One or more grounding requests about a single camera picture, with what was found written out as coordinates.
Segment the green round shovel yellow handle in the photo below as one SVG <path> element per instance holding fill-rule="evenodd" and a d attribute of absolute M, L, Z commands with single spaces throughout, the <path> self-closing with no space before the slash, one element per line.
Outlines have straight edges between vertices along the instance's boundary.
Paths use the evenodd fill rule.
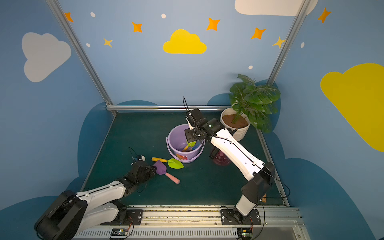
<path fill-rule="evenodd" d="M 196 141 L 187 143 L 187 145 L 183 148 L 183 152 L 191 151 L 194 148 L 195 144 L 196 144 Z"/>

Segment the purple shovel pink handle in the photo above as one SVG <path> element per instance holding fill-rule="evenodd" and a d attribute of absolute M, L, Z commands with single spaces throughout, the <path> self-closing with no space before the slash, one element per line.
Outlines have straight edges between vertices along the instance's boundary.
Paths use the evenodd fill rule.
<path fill-rule="evenodd" d="M 174 177 L 173 175 L 167 173 L 167 167 L 164 165 L 162 162 L 156 161 L 153 166 L 156 168 L 156 173 L 158 175 L 165 175 L 167 176 L 170 180 L 172 180 L 174 183 L 177 185 L 180 183 L 180 180 Z"/>

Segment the green trowel yellow handle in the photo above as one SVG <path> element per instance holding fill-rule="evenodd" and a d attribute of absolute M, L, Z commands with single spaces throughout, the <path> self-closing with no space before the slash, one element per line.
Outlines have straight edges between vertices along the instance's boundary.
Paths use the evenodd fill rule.
<path fill-rule="evenodd" d="M 156 157 L 152 157 L 152 161 L 153 162 L 162 162 L 162 163 L 167 163 L 168 166 L 172 169 L 183 169 L 184 168 L 184 165 L 183 163 L 181 163 L 179 160 L 177 159 L 169 159 L 169 160 L 166 160 L 166 159 L 161 159 L 161 158 L 156 158 Z"/>

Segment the blue shovel wooden handle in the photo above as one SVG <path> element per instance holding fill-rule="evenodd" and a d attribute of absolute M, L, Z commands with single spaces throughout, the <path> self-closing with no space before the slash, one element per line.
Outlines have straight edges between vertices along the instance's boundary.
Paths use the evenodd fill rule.
<path fill-rule="evenodd" d="M 192 150 L 196 150 L 198 148 L 201 147 L 201 144 L 200 143 L 196 143 L 193 147 L 192 147 Z"/>

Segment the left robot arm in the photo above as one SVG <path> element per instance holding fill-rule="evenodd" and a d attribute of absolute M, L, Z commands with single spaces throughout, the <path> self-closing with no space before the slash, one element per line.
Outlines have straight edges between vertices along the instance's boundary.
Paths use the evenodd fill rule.
<path fill-rule="evenodd" d="M 157 168 L 144 161 L 132 164 L 125 176 L 85 192 L 62 192 L 34 225 L 42 240 L 71 240 L 96 225 L 131 224 L 127 206 L 120 199 L 134 193 L 156 175 Z"/>

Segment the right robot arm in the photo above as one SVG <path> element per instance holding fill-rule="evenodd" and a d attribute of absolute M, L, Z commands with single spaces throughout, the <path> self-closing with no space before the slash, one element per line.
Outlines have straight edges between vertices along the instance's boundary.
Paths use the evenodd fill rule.
<path fill-rule="evenodd" d="M 241 189 L 242 196 L 234 208 L 237 221 L 247 217 L 272 187 L 275 166 L 264 163 L 247 151 L 216 119 L 203 125 L 188 123 L 185 131 L 188 142 L 207 140 L 222 151 L 241 171 L 248 181 Z"/>

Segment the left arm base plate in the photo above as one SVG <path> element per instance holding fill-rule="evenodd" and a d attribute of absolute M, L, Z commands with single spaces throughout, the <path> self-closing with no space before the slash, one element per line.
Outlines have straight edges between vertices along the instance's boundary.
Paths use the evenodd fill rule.
<path fill-rule="evenodd" d="M 140 226 L 143 218 L 143 210 L 124 209 L 120 210 L 115 219 L 111 222 L 101 223 L 101 226 Z"/>

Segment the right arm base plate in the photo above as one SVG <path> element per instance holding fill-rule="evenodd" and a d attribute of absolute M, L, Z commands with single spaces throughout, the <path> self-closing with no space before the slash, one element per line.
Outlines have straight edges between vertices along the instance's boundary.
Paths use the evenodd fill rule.
<path fill-rule="evenodd" d="M 258 210 L 252 210 L 248 215 L 243 216 L 240 212 L 233 209 L 220 210 L 222 225 L 224 226 L 242 226 L 242 225 L 256 225 L 262 224 L 262 217 Z"/>

